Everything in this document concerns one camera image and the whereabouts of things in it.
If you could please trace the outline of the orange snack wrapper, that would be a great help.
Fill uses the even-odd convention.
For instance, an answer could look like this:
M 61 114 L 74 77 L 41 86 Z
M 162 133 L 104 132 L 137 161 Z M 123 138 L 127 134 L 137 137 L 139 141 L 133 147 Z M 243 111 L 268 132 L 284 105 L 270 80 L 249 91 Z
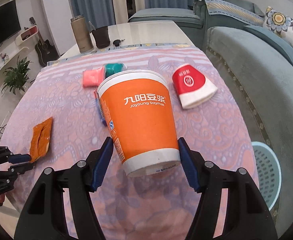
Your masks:
M 31 163 L 36 162 L 39 158 L 47 154 L 50 145 L 52 125 L 53 118 L 50 117 L 33 127 L 33 136 L 29 149 Z

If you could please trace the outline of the blue small card box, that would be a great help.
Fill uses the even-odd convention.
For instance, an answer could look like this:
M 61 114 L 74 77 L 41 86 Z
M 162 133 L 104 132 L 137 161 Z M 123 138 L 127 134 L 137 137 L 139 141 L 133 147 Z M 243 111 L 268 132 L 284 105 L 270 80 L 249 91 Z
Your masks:
M 99 96 L 98 96 L 97 90 L 94 90 L 93 91 L 93 94 L 95 96 L 95 100 L 96 100 L 96 105 L 97 105 L 97 110 L 98 110 L 99 118 L 101 120 L 101 123 L 106 127 L 107 126 L 107 123 L 106 123 L 105 118 L 104 118 L 104 114 L 103 114 L 103 110 L 102 110 L 102 106 L 101 106 L 101 102 L 99 100 Z

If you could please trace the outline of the red white paper cup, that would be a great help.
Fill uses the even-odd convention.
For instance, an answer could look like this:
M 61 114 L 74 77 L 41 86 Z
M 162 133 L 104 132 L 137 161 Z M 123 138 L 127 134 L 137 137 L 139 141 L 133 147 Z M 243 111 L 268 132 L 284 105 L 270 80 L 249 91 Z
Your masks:
M 211 99 L 218 88 L 202 72 L 183 64 L 172 75 L 172 81 L 183 109 L 192 109 Z

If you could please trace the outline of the orange soymilk paper cup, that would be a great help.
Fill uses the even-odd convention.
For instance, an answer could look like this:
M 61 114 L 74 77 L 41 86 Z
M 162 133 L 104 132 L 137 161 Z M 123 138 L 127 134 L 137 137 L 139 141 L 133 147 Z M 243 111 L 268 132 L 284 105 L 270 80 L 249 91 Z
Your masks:
M 161 173 L 180 165 L 169 87 L 151 70 L 126 70 L 97 89 L 114 146 L 129 177 Z

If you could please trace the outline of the light blue trash basket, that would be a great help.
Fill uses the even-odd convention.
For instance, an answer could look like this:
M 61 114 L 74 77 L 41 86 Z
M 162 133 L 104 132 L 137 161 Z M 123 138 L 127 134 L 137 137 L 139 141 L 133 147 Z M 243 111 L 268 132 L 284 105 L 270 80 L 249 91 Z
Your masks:
M 281 167 L 274 151 L 266 144 L 252 142 L 255 162 L 258 171 L 259 190 L 268 209 L 276 204 L 282 183 Z

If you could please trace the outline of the green potted plant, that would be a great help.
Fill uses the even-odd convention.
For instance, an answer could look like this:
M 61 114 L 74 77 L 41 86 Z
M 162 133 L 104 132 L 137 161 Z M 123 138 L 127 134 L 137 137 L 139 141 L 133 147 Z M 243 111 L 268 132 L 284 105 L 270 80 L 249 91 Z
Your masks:
M 26 91 L 26 83 L 29 80 L 28 72 L 31 70 L 29 64 L 31 63 L 27 57 L 17 59 L 16 67 L 8 67 L 4 71 L 5 79 L 1 92 L 9 90 L 9 92 L 16 94 L 16 91 Z

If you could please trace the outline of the white tv cabinet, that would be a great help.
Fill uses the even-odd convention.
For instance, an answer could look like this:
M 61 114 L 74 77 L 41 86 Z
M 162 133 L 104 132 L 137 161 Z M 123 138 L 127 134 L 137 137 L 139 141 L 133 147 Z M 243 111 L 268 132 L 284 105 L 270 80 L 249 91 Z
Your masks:
M 2 63 L 0 64 L 0 75 L 7 67 L 16 62 L 18 57 L 25 57 L 29 53 L 30 48 L 23 45 L 28 44 L 38 32 L 38 26 L 33 25 L 31 28 L 23 31 L 16 37 L 14 44 L 17 46 L 17 49 L 10 54 L 5 55 L 4 60 L 2 60 Z

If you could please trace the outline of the black acoustic guitar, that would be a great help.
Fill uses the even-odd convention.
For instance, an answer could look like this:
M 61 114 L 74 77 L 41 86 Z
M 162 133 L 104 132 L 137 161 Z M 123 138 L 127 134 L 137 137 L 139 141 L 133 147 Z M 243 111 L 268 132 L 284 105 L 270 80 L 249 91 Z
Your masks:
M 40 31 L 37 32 L 37 36 L 39 40 L 35 45 L 35 50 L 38 54 L 40 65 L 46 67 L 48 62 L 59 59 L 59 54 L 55 46 L 51 45 L 49 40 L 44 40 L 42 38 Z

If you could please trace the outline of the pink clay packet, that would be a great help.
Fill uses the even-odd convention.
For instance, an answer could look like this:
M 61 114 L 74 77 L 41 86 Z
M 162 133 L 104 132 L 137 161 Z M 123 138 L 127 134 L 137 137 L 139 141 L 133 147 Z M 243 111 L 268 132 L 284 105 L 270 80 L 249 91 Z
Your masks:
M 97 87 L 105 79 L 106 69 L 104 66 L 86 70 L 83 72 L 83 87 Z

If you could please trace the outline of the teal fabric sofa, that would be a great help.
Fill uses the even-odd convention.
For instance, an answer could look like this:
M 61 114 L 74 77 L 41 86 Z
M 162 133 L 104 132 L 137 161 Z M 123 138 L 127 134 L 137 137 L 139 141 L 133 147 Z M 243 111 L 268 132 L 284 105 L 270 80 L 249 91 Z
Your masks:
M 293 239 L 293 48 L 263 26 L 210 16 L 205 5 L 195 10 L 203 20 L 202 49 L 234 95 L 250 138 L 279 160 L 273 217 L 278 236 Z

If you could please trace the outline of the black television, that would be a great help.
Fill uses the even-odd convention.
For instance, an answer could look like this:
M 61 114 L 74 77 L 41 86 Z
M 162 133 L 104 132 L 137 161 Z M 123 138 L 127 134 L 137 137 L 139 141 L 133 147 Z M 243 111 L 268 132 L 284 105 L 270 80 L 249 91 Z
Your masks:
M 0 45 L 21 30 L 16 1 L 0 6 Z

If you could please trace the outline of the teal clay packet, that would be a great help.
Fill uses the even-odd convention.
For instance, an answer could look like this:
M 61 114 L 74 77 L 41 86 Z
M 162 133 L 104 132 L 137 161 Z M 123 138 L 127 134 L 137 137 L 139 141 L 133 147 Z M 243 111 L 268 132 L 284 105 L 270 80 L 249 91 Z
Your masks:
M 127 66 L 123 63 L 108 63 L 105 64 L 105 77 L 108 78 L 114 74 L 127 70 Z

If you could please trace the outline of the gold metal thermos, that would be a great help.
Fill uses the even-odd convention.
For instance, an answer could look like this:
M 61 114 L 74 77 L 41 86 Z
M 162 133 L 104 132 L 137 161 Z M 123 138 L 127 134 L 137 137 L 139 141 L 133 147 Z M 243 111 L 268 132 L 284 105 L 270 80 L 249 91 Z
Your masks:
M 92 50 L 93 44 L 86 25 L 85 17 L 83 15 L 79 15 L 71 18 L 71 27 L 80 53 L 86 53 Z

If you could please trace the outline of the dark brown cup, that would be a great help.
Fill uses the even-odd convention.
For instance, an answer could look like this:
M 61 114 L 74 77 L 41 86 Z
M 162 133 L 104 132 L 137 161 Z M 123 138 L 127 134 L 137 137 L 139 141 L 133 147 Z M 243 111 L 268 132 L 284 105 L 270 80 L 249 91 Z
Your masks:
M 109 38 L 109 29 L 108 26 L 97 28 L 96 30 L 91 31 L 96 46 L 98 49 L 106 48 L 110 45 L 110 38 Z

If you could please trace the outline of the black car key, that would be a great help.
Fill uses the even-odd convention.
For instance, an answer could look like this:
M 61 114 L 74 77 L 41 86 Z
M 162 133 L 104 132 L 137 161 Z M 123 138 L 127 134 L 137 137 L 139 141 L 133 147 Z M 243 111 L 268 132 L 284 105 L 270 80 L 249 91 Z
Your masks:
M 124 39 L 116 39 L 113 41 L 113 45 L 115 47 L 119 47 L 123 41 L 124 41 Z

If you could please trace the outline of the floral long pillow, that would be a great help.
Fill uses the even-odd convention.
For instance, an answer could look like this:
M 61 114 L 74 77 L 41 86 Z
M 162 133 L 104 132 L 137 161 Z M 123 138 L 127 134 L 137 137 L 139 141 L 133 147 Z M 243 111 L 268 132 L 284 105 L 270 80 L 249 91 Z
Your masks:
M 293 19 L 272 7 L 265 12 L 265 28 L 281 37 L 293 48 Z

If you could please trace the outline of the white air conditioner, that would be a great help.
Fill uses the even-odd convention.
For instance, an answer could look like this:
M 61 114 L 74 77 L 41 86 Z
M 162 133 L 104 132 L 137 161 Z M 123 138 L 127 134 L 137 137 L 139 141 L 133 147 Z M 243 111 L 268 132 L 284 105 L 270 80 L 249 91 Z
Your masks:
M 42 0 L 42 4 L 55 48 L 63 55 L 76 44 L 69 0 Z

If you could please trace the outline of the teal sofa chaise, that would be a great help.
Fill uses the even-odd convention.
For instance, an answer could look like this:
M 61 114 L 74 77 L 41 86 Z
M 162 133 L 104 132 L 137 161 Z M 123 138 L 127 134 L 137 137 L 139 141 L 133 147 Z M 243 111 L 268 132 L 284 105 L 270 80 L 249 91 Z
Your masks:
M 193 44 L 202 49 L 204 29 L 203 20 L 189 9 L 150 8 L 143 9 L 129 18 L 129 22 L 173 21 L 187 35 Z

